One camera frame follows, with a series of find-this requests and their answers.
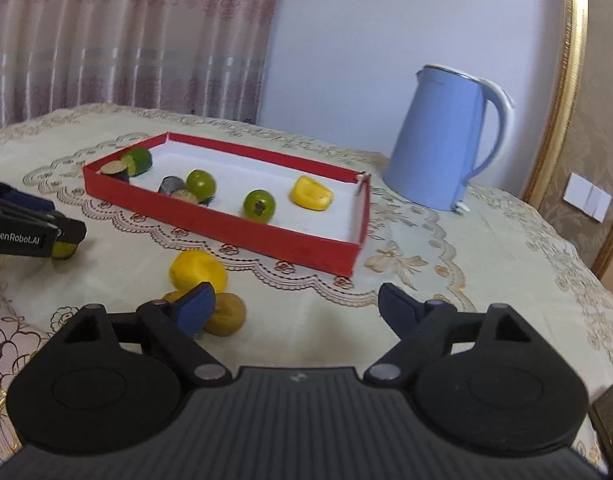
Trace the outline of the green pepper piece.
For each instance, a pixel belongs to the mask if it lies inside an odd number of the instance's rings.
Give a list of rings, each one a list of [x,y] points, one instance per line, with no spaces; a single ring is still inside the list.
[[[67,260],[74,256],[79,245],[75,243],[55,242],[52,245],[52,258],[55,260]]]

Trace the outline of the yellow pepper piece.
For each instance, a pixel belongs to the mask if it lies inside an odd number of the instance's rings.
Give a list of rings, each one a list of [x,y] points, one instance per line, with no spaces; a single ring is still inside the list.
[[[333,198],[333,191],[309,176],[299,177],[290,192],[290,200],[294,204],[314,211],[326,210]]]
[[[177,300],[201,283],[210,283],[217,294],[227,287],[225,266],[199,249],[181,252],[170,266],[169,278],[174,290],[163,296],[168,301]]]

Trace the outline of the green cucumber piece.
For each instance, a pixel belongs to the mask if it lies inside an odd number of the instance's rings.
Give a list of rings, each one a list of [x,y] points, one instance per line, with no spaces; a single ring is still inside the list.
[[[145,174],[152,167],[152,157],[147,148],[132,148],[120,157],[128,169],[130,178]]]

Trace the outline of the green round fruit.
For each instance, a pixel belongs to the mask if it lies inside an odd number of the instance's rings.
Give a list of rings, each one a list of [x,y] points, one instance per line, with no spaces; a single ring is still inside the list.
[[[186,177],[186,188],[194,194],[200,203],[212,200],[216,193],[215,178],[208,171],[192,170]]]
[[[275,198],[267,190],[251,191],[242,204],[242,214],[244,218],[251,221],[268,223],[275,214]]]

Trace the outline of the brown longan fruit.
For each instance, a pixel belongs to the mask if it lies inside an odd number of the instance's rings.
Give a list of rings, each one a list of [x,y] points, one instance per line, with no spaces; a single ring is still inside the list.
[[[215,296],[215,308],[203,329],[214,336],[233,335],[244,326],[247,308],[244,300],[231,292],[220,292]]]

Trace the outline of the cream gold floral tablecloth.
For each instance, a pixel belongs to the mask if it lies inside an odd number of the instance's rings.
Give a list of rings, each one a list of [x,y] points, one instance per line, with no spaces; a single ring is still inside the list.
[[[85,164],[164,132],[264,148],[367,172],[369,232],[351,278],[247,252],[95,200]],[[22,365],[89,302],[133,310],[171,289],[183,250],[224,264],[227,288],[248,309],[244,327],[200,344],[230,368],[369,366],[395,341],[377,292],[397,284],[411,296],[464,311],[514,307],[578,372],[591,394],[613,385],[613,295],[575,246],[529,205],[496,188],[471,188],[466,214],[434,212],[386,188],[383,156],[303,136],[163,110],[90,104],[0,129],[0,180],[51,200],[85,222],[66,261],[0,255],[0,464],[19,442],[6,392]]]

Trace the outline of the red shallow tray box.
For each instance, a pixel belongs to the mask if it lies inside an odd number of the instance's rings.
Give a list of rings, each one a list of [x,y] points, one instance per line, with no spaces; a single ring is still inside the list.
[[[121,151],[83,169],[88,195],[129,211],[252,252],[349,278],[369,226],[371,177],[366,172],[316,162],[203,136],[166,132],[142,141],[152,167],[125,183],[98,174]],[[166,176],[206,170],[215,178],[209,206],[194,206],[158,193]],[[290,200],[294,182],[309,176],[334,193],[324,211],[309,211]],[[253,190],[275,198],[270,222],[244,218],[242,204]]]

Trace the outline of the dark object at table edge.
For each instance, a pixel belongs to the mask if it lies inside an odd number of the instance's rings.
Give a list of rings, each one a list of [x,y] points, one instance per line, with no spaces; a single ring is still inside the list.
[[[613,385],[592,402],[589,415],[607,463],[607,479],[613,479]]]

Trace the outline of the blue electric kettle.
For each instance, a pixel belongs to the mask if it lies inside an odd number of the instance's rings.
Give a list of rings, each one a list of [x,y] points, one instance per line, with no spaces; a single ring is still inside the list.
[[[515,104],[495,82],[439,64],[426,64],[392,151],[383,180],[411,202],[442,211],[466,211],[469,181],[503,153]],[[499,131],[489,155],[476,158],[492,104]]]

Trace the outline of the pink floral curtain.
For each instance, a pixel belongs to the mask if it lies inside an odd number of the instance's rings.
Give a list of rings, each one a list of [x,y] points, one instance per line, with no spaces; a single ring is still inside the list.
[[[0,0],[0,128],[114,103],[254,122],[277,0]]]

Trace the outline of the white wall switch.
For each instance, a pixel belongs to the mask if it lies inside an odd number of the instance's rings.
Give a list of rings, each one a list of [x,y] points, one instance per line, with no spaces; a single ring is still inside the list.
[[[611,195],[573,172],[569,176],[563,200],[595,221],[603,222],[611,203]]]

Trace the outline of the gold wall panel frame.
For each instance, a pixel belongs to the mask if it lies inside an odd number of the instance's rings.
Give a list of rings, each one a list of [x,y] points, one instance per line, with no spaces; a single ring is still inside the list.
[[[555,76],[549,114],[523,200],[603,282],[613,272],[613,0],[556,0]],[[564,201],[571,174],[610,196],[604,220]]]

